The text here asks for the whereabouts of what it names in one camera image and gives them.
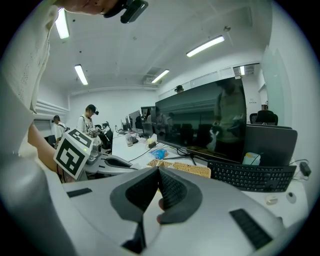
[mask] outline fluorescent light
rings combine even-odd
[[[216,45],[218,43],[223,42],[224,40],[225,40],[224,37],[222,35],[220,35],[220,36],[218,36],[218,37],[216,37],[216,38],[214,38],[214,39],[212,39],[212,40],[210,40],[208,42],[205,42],[204,44],[198,46],[197,48],[187,52],[186,55],[188,57],[192,57],[193,55],[196,55],[197,53],[200,53],[201,51],[203,51],[203,50],[205,50],[205,49],[207,49],[207,48],[209,48],[211,46],[214,46],[214,45]]]
[[[244,76],[246,73],[245,73],[245,66],[241,66],[240,67],[240,72],[241,72],[241,75]]]
[[[165,71],[162,72],[161,75],[159,75],[156,79],[154,79],[151,83],[156,83],[158,82],[161,78],[163,78],[166,74],[169,73],[170,70],[166,69]]]
[[[56,29],[58,30],[59,37],[65,39],[69,37],[69,31],[66,21],[66,11],[65,9],[60,9],[58,18],[55,21]]]
[[[87,79],[85,77],[84,71],[82,70],[81,65],[75,65],[74,69],[76,73],[78,74],[78,77],[80,78],[81,82],[83,83],[84,86],[88,85]]]

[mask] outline vr headset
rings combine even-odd
[[[125,13],[121,16],[121,22],[124,24],[134,22],[148,7],[148,2],[143,0],[119,0],[115,6],[105,13],[105,18],[111,18],[123,9],[126,9]]]

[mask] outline person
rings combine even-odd
[[[92,104],[85,108],[85,113],[79,117],[76,129],[85,135],[89,135],[89,130],[94,128],[92,116],[96,113],[96,107]]]
[[[168,131],[167,117],[161,113],[160,109],[155,107],[155,133],[158,139],[164,139]]]
[[[105,14],[118,0],[44,0],[16,31],[0,63],[0,77],[6,90],[21,102],[25,112],[35,113],[39,82],[49,58],[49,35],[59,8],[74,13]],[[34,123],[28,124],[18,154],[34,160],[43,170],[60,176],[63,170],[54,161],[55,149],[42,137]]]
[[[240,124],[246,122],[247,112],[244,89],[229,80],[220,80],[217,85],[222,92],[214,105],[213,128],[219,131],[214,151],[238,160],[241,158],[244,138],[237,133],[241,129]]]
[[[58,115],[55,115],[53,117],[52,122],[56,124],[56,140],[55,140],[54,148],[57,149],[62,136],[67,131],[67,127],[64,123],[60,121],[60,117]]]
[[[174,113],[170,112],[169,113],[169,117],[167,118],[167,123],[168,123],[168,131],[169,133],[172,133],[173,132],[173,129],[174,129]]]
[[[177,94],[180,94],[180,93],[183,93],[184,92],[184,88],[182,87],[182,85],[178,85],[174,91],[177,93]]]

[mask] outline office room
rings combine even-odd
[[[0,62],[0,200],[24,252],[305,248],[320,69],[279,3],[24,5]]]

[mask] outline black cap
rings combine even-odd
[[[51,123],[55,122],[55,119],[58,119],[60,121],[60,116],[58,116],[57,114],[53,117],[53,119],[51,120]]]
[[[93,113],[95,113],[96,115],[99,115],[99,111],[97,111],[97,108],[96,108],[94,105],[92,105],[92,104],[88,105],[88,106],[85,108],[85,110],[87,110],[87,109],[91,110],[91,111],[92,111]]]
[[[174,91],[177,92],[177,91],[182,91],[184,88],[182,87],[182,85],[178,85]]]

